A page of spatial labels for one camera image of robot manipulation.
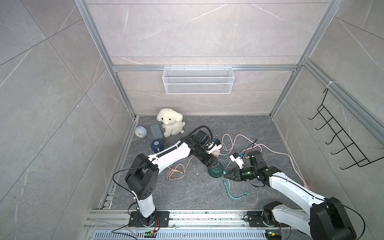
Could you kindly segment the pink power strip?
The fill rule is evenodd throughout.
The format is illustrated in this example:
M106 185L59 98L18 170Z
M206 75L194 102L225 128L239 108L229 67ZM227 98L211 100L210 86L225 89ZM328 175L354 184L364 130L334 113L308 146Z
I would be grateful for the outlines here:
M225 136L227 136L230 139L230 142L231 142L231 147L230 148L227 148L227 145L224 143ZM253 150L254 148L259 148L261 151L263 151L263 149L266 149L266 150L268 150L271 153L287 156L290 159L290 161L291 161L293 170L295 171L297 176L302 181L304 187L306 189L308 189L308 190L310 189L310 187L308 186L308 184L304 180L303 176L296 170L293 158L289 154L273 151L273 150L271 150L270 148L268 148L264 144L253 144L253 141L251 141L249 138L247 138L244 135L238 134L238 135L235 136L234 139L232 139L229 134L224 134L222 136L222 139L221 139L221 145L222 145L222 149L224 149L226 151L226 153L223 154L223 153L220 152L219 149L217 149L217 150L215 149L215 150L213 150L214 156L216 156L216 157L217 156L224 156L224 157L226 157L225 161L227 161L230 158L230 153L234 150L235 143L236 143L236 140L237 140L238 137L243 137L244 139L248 140L251 143L251 147L247 147L247 148L245 148L244 150L241 151L242 154L244 154L248 150Z

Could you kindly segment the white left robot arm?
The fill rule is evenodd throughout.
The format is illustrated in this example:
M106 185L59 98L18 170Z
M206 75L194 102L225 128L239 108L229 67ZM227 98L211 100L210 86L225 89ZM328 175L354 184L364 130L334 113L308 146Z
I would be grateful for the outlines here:
M220 167L221 164L213 152L221 148L221 141L214 138L211 129L199 126L159 153L148 156L137 155L131 167L125 169L127 187L121 187L134 196L138 218L142 224L151 226L157 221L157 208L152 194L156 189L158 176L163 170L189 156L196 157L208 169Z

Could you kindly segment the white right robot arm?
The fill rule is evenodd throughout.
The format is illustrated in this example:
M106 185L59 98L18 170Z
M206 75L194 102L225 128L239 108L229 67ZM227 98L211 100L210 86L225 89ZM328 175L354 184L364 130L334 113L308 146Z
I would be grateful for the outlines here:
M273 188L295 202L301 209L291 209L281 202L275 201L264 206L263 221L268 227L275 224L286 224L310 236L314 240L359 240L353 224L346 212L347 206L338 199L326 198L312 192L306 183L296 183L274 166L268 166L261 151L254 151L263 144L252 143L246 149L251 166L243 166L243 154L231 154L227 149L227 156L237 164L236 168L224 173L224 178L236 182L257 179L265 186Z

